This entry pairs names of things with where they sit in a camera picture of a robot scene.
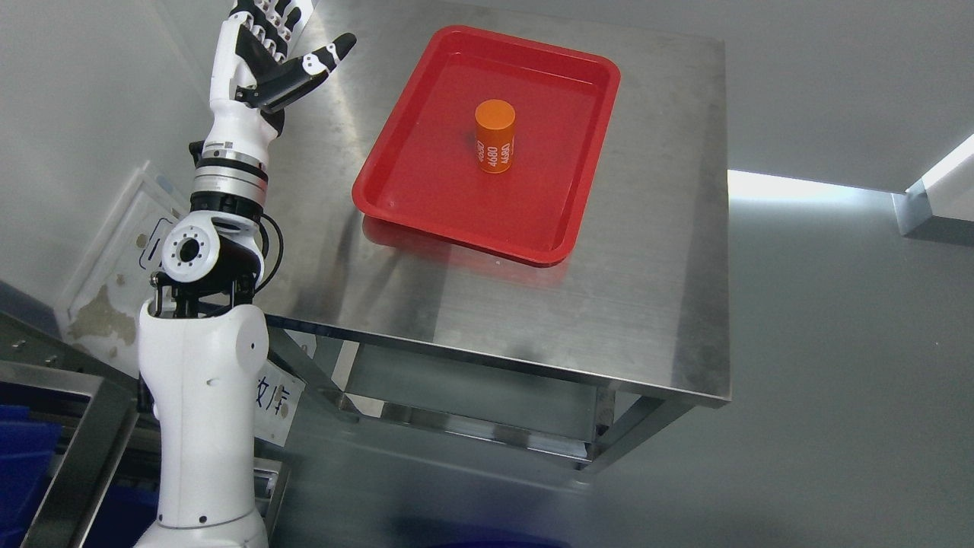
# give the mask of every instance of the white wall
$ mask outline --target white wall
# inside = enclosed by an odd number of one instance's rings
[[[902,192],[974,134],[970,0],[454,1],[725,40],[732,169]]]
[[[227,5],[0,3],[0,280],[53,305],[146,161],[188,196]]]

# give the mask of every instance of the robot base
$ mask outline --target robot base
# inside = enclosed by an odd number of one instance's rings
[[[255,508],[238,520],[200,528],[165,528],[155,523],[135,548],[268,548],[264,520]]]

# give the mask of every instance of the black cable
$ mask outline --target black cable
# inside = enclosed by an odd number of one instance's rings
[[[260,254],[267,258],[267,252],[270,251],[271,237],[267,235],[267,229],[264,228],[264,223],[258,222],[257,228],[260,230]]]
[[[271,273],[267,275],[267,278],[264,278],[264,281],[261,282],[259,286],[257,286],[257,289],[253,291],[254,294],[260,292],[260,290],[264,289],[264,286],[270,283],[271,279],[274,278],[274,275],[278,273],[278,268],[281,268],[281,261],[284,258],[284,234],[281,232],[281,226],[278,225],[270,215],[261,213],[260,216],[266,218],[267,221],[271,223],[271,226],[274,227],[274,231],[278,233],[278,258],[276,258],[274,261],[274,268],[271,269]]]

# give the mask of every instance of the gray floor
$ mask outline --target gray floor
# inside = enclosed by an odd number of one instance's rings
[[[970,546],[972,250],[901,238],[887,194],[731,195],[734,401],[596,477],[312,401],[277,546]]]

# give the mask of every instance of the label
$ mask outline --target label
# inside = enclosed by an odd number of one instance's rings
[[[284,447],[304,389],[303,380],[264,362],[254,394],[254,437]]]

